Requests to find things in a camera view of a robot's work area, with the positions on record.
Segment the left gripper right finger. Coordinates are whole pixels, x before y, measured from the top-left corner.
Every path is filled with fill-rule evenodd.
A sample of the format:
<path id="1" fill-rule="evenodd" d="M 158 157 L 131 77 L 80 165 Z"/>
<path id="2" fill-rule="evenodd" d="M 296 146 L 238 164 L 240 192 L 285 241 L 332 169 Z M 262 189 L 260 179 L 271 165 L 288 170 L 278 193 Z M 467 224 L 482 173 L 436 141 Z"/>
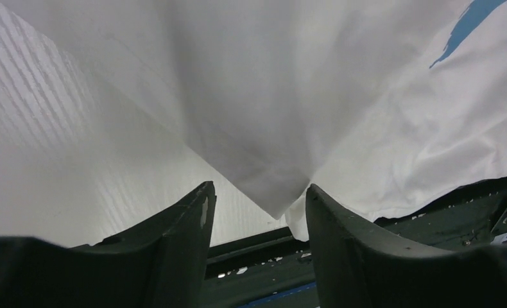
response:
<path id="1" fill-rule="evenodd" d="M 314 184 L 305 209 L 322 307 L 507 307 L 507 244 L 450 251 L 418 243 Z"/>

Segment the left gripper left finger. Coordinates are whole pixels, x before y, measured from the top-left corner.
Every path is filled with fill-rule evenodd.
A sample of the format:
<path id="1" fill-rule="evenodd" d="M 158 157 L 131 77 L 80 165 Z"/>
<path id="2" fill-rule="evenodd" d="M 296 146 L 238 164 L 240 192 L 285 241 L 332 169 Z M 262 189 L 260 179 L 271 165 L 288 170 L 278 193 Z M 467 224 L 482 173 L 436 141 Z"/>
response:
<path id="1" fill-rule="evenodd" d="M 198 307 L 215 206 L 204 182 L 94 245 L 0 236 L 0 307 Z"/>

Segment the white printed t-shirt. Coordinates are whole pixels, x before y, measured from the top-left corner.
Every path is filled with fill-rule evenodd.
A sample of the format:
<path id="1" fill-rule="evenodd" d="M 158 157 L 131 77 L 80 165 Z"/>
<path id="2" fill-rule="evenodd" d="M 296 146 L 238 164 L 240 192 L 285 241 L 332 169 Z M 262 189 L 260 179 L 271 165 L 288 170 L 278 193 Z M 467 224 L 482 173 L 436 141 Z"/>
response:
<path id="1" fill-rule="evenodd" d="M 5 1 L 298 239 L 507 176 L 507 1 Z"/>

